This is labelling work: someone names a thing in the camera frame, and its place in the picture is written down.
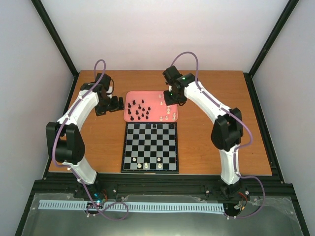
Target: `black bracket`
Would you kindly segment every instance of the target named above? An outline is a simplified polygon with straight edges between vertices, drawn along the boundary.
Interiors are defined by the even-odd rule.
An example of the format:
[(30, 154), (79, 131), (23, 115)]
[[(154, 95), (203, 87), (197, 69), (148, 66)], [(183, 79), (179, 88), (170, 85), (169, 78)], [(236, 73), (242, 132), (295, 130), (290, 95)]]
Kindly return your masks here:
[[(238, 108), (230, 109), (229, 111), (242, 120), (242, 114)], [(216, 119), (211, 133), (211, 140), (217, 149), (230, 151), (231, 147), (241, 143), (242, 136), (242, 125), (233, 117), (225, 114), (218, 116)]]
[[(60, 123), (49, 122), (46, 125), (46, 138), (48, 154), (52, 157), (52, 149), (55, 142)], [(65, 125), (61, 131), (61, 136), (66, 136), (66, 140), (59, 138), (56, 147), (56, 161), (67, 161), (73, 165), (78, 164), (82, 160), (85, 152), (85, 146), (80, 134), (79, 128), (75, 124)]]

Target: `white wall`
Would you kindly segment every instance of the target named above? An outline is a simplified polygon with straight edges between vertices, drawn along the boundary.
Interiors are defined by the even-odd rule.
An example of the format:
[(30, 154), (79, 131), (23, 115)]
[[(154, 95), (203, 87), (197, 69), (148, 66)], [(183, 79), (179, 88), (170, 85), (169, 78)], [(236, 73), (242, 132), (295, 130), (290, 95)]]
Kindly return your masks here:
[(62, 114), (72, 75), (31, 1), (2, 1), (0, 32), (0, 231), (11, 236), (42, 178), (45, 126)]
[(300, 1), (254, 84), (286, 182), (315, 235), (315, 1)]
[[(287, 0), (43, 0), (80, 70), (165, 69), (194, 51), (200, 69), (248, 72)], [(178, 60), (193, 69), (192, 57)]]

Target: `black frame edge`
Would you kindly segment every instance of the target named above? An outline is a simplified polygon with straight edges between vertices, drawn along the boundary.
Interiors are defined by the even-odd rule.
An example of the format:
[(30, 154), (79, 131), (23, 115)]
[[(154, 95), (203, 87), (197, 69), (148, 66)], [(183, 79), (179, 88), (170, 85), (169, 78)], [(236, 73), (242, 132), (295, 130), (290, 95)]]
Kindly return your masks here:
[(289, 16), (291, 15), (292, 11), (294, 10), (295, 6), (299, 0), (289, 0), (286, 4), (284, 10), (282, 11), (278, 21), (276, 22), (274, 28), (272, 29), (269, 37), (267, 38), (264, 46), (262, 47), (258, 57), (256, 58), (254, 64), (252, 65), (251, 70), (249, 71), (249, 75), (252, 78), (258, 68), (260, 67), (262, 61), (265, 59), (269, 49), (275, 42), (276, 38), (278, 37), (280, 31), (282, 30), (283, 26), (285, 25), (286, 21), (288, 20)]
[(271, 141), (270, 133), (268, 131), (267, 123), (263, 115), (262, 108), (261, 108), (261, 105), (260, 105), (260, 102), (256, 93), (254, 83), (248, 73), (244, 73), (244, 78), (245, 78), (247, 89), (248, 89), (248, 92), (252, 101), (252, 107), (256, 115), (262, 141), (266, 149), (270, 168), (273, 172), (273, 175), (277, 174), (279, 176), (280, 181), (284, 181), (284, 178), (282, 176), (282, 172), (280, 169), (280, 165), (276, 156), (276, 152)]
[(77, 71), (77, 69), (75, 68), (62, 40), (60, 39), (53, 23), (51, 22), (48, 13), (43, 5), (43, 3), (41, 2), (41, 0), (31, 0), (35, 9), (37, 10), (39, 16), (41, 17), (43, 23), (45, 24), (48, 32), (50, 33), (51, 38), (53, 39), (53, 41), (55, 42), (59, 52), (61, 53), (65, 63), (67, 64), (69, 70), (71, 71), (72, 75), (78, 76), (79, 73)]

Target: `black aluminum frame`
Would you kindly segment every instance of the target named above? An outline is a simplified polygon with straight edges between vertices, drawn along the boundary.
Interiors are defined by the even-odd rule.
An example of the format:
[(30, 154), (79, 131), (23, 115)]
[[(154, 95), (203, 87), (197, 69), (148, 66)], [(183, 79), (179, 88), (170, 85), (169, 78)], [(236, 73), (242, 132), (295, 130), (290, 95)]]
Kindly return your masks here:
[[(67, 53), (54, 25), (52, 24), (41, 0), (31, 0), (41, 19), (43, 20), (47, 30), (54, 40), (57, 48), (62, 54), (66, 64), (71, 71), (74, 80), (70, 90), (69, 97), (64, 109), (64, 113), (68, 110), (70, 101), (74, 92), (74, 88), (79, 76), (69, 54)], [(305, 236), (310, 235), (306, 226), (299, 202), (297, 200), (292, 184), (284, 183), (278, 159), (270, 138), (270, 134), (266, 125), (264, 115), (260, 106), (259, 99), (253, 84), (253, 77), (259, 66), (266, 57), (269, 49), (275, 42), (281, 29), (285, 25), (290, 14), (294, 10), (299, 0), (289, 0), (284, 8), (281, 16), (271, 31), (266, 43), (261, 49), (257, 59), (255, 60), (249, 73), (244, 73), (244, 78), (247, 84), (249, 95), (252, 101), (252, 106), (257, 118), (259, 130), (268, 156), (272, 176), (259, 176), (262, 181), (266, 196), (283, 196), (291, 197), (295, 212), (297, 214), (302, 232)], [(22, 234), (25, 221), (27, 219), (30, 206), (35, 193), (74, 193), (78, 188), (78, 183), (75, 176), (71, 173), (50, 173), (48, 172), (51, 159), (48, 160), (43, 179), (36, 180), (31, 190), (27, 201), (24, 213), (21, 217), (20, 224), (16, 231), (16, 236)], [(147, 194), (147, 195), (187, 195), (196, 196), (206, 200), (214, 200), (219, 203), (234, 203), (236, 201), (225, 200), (220, 195), (212, 192), (221, 180), (220, 176), (203, 176), (203, 175), (132, 175), (132, 174), (100, 174), (100, 179), (106, 184), (106, 189), (109, 193), (109, 198), (119, 200), (122, 196), (129, 194)], [(242, 188), (247, 189), (252, 196), (261, 196), (262, 191), (256, 180), (242, 180)]]

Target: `black square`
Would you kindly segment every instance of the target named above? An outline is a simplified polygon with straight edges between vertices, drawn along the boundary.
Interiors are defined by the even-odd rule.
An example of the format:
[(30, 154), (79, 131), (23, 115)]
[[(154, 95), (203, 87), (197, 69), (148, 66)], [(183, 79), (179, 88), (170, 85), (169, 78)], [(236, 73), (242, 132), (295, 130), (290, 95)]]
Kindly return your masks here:
[(156, 170), (157, 169), (156, 163), (150, 163), (150, 169), (151, 170)]
[(125, 163), (124, 164), (124, 169), (129, 170), (130, 169), (130, 163)]
[(157, 156), (157, 152), (156, 151), (151, 151), (150, 152), (150, 157), (156, 157)]
[(126, 151), (125, 156), (131, 156), (131, 151)]
[(170, 157), (169, 158), (169, 163), (176, 163), (176, 158), (175, 157)]
[(163, 163), (163, 169), (164, 170), (169, 170), (169, 164), (168, 163)]

